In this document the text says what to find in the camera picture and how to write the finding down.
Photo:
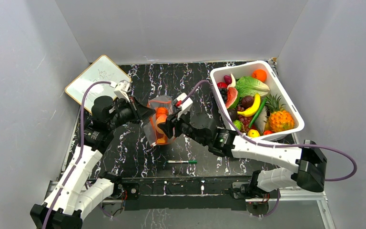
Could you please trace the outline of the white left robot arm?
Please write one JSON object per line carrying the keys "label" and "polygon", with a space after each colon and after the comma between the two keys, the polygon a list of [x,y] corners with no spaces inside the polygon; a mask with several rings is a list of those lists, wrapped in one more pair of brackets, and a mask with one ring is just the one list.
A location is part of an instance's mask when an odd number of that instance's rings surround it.
{"label": "white left robot arm", "polygon": [[80,229],[85,218],[107,197],[123,193],[121,178],[105,172],[90,187],[87,179],[114,138],[114,130],[126,123],[140,124],[155,110],[134,96],[113,99],[100,96],[93,102],[91,122],[81,125],[81,144],[60,181],[44,200],[35,204],[30,216],[38,229]]}

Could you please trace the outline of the clear zip bag orange zipper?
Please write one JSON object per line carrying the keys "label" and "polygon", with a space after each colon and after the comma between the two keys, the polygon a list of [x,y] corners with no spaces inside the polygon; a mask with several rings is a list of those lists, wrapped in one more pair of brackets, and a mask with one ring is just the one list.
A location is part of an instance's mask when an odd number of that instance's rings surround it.
{"label": "clear zip bag orange zipper", "polygon": [[155,114],[149,118],[149,121],[143,127],[150,146],[163,146],[172,143],[175,140],[175,137],[169,138],[164,131],[158,127],[158,124],[165,123],[167,116],[173,111],[172,98],[167,95],[158,96],[150,100],[147,107],[155,110]]}

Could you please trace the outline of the orange papaya slice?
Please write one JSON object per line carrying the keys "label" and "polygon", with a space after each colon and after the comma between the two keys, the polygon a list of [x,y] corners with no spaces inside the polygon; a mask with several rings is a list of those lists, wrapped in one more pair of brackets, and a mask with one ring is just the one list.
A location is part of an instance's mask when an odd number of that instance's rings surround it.
{"label": "orange papaya slice", "polygon": [[156,131],[155,143],[157,145],[167,145],[167,144],[169,144],[169,138],[164,133],[164,131],[159,127],[159,124],[164,124],[166,122],[166,119],[167,119],[167,116],[162,115],[162,116],[159,116],[155,120],[155,131]]}

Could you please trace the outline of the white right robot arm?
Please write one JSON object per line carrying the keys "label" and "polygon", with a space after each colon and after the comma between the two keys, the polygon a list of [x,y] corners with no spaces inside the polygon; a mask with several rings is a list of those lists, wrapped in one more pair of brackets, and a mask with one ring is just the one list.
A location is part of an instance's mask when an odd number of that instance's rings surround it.
{"label": "white right robot arm", "polygon": [[284,187],[298,186],[316,193],[324,190],[327,158],[315,144],[291,146],[267,141],[249,142],[236,131],[218,127],[206,114],[191,116],[187,113],[181,117],[171,114],[164,121],[157,121],[155,126],[168,138],[185,135],[216,156],[277,165],[276,169],[252,174],[249,191],[256,198]]}

